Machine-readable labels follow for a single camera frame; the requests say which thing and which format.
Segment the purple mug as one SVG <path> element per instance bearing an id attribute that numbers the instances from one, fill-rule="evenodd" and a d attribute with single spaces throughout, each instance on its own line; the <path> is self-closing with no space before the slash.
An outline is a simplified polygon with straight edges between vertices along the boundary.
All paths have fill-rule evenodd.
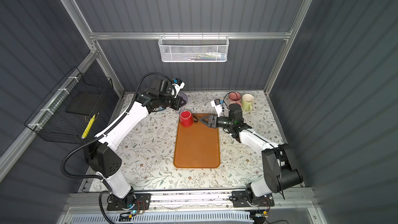
<path id="1" fill-rule="evenodd" d="M 185 110 L 185 107 L 188 102 L 188 96 L 183 92 L 179 92 L 178 95 L 181 97 L 181 106 L 180 106 L 178 112 L 181 113 L 182 111 Z"/>

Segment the red mug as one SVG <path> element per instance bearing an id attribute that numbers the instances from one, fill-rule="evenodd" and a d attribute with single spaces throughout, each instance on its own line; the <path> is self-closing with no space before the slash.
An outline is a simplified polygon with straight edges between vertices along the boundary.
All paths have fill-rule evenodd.
<path id="1" fill-rule="evenodd" d="M 198 118 L 193 115 L 189 110 L 184 110 L 179 115 L 179 122 L 182 127 L 189 128 L 194 123 L 198 122 Z"/>

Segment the pink patterned mug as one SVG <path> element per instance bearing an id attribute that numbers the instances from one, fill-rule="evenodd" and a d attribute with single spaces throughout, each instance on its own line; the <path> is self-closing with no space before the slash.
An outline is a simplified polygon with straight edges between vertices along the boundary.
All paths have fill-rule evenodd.
<path id="1" fill-rule="evenodd" d="M 238 92 L 230 92 L 228 94 L 228 106 L 231 104 L 241 105 L 241 95 Z"/>

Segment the light green mug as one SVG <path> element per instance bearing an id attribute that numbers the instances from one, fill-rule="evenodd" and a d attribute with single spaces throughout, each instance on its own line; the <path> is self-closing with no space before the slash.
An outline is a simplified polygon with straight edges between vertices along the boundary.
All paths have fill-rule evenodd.
<path id="1" fill-rule="evenodd" d="M 255 97 L 251 94 L 244 94 L 241 97 L 241 108 L 244 111 L 252 111 L 254 108 Z"/>

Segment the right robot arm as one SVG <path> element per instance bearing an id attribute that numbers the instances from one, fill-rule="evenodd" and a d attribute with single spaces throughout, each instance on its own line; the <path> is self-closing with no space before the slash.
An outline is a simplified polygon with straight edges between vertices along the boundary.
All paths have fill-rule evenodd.
<path id="1" fill-rule="evenodd" d="M 257 133 L 245 123 L 239 104 L 228 106 L 227 117 L 223 115 L 223 101 L 216 99 L 210 104 L 217 113 L 202 117 L 199 121 L 209 128 L 225 130 L 233 139 L 261 155 L 263 176 L 246 186 L 249 199 L 283 193 L 303 182 L 303 175 L 299 172 L 295 155 L 288 144 L 279 145 Z"/>

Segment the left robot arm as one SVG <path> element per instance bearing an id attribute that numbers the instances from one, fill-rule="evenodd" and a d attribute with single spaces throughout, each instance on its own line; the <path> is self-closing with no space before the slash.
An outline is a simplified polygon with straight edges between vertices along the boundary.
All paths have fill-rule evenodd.
<path id="1" fill-rule="evenodd" d="M 158 108 L 179 110 L 183 99 L 178 95 L 185 83 L 175 78 L 156 79 L 145 91 L 135 91 L 128 107 L 106 129 L 95 137 L 89 166 L 99 176 L 107 189 L 119 199 L 128 198 L 133 193 L 122 171 L 122 160 L 116 154 L 119 145 L 133 128 Z"/>

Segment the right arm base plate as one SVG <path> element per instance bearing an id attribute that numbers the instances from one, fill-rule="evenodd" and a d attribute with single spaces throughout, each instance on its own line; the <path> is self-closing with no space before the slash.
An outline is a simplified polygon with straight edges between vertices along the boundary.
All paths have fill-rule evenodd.
<path id="1" fill-rule="evenodd" d="M 232 191 L 232 195 L 229 196 L 229 201 L 233 203 L 236 208 L 242 207 L 265 207 L 270 208 L 275 205 L 272 194 L 268 194 L 261 197 L 256 197 L 248 191 Z"/>

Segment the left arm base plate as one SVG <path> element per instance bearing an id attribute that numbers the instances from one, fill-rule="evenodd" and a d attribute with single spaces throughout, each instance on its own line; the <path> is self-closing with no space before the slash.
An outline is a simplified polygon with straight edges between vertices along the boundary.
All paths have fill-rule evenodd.
<path id="1" fill-rule="evenodd" d="M 132 194 L 120 199 L 111 194 L 107 199 L 108 211 L 144 211 L 149 209 L 151 194 Z"/>

